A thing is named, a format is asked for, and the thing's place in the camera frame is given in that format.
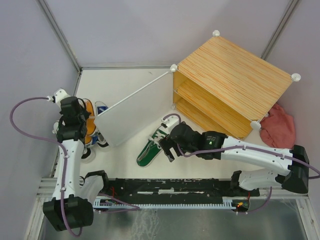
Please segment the white cabinet door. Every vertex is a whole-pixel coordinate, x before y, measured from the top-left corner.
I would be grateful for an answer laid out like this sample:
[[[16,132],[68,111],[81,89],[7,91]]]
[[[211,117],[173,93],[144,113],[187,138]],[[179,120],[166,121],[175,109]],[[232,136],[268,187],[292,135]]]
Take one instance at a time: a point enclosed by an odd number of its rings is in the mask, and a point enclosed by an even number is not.
[[[99,132],[116,147],[164,116],[173,104],[173,74],[165,72],[99,114]]]

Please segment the wooden shoe cabinet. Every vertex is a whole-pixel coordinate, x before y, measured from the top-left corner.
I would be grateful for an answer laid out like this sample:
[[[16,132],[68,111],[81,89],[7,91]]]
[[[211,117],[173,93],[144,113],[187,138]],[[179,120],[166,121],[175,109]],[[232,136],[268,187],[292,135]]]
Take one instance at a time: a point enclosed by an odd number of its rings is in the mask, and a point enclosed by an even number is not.
[[[237,139],[260,121],[300,74],[289,74],[221,36],[218,30],[170,67],[176,109],[206,131]]]

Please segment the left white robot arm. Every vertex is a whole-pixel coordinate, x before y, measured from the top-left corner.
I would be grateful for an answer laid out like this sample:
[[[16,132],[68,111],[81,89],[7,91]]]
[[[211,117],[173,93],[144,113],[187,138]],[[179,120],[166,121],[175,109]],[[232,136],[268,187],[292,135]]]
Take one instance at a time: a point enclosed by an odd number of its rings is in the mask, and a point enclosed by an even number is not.
[[[56,138],[59,146],[58,177],[52,199],[43,204],[43,213],[53,228],[72,231],[90,226],[96,197],[106,195],[111,183],[105,171],[89,172],[80,185],[80,165],[85,149],[87,119],[85,102],[75,96],[55,100],[60,107]]]

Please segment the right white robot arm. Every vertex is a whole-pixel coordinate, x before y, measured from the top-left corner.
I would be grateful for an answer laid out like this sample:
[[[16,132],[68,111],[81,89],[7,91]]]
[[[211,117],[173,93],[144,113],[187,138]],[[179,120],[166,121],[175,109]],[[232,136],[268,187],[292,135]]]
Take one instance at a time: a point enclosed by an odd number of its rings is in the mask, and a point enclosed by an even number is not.
[[[229,189],[236,196],[269,187],[281,187],[296,194],[309,191],[310,161],[303,146],[294,145],[292,149],[258,146],[216,131],[199,133],[185,122],[162,123],[161,127],[164,137],[159,145],[170,162],[175,159],[171,153],[174,149],[178,157],[196,156],[204,160],[239,161],[258,166],[258,170],[233,173]]]

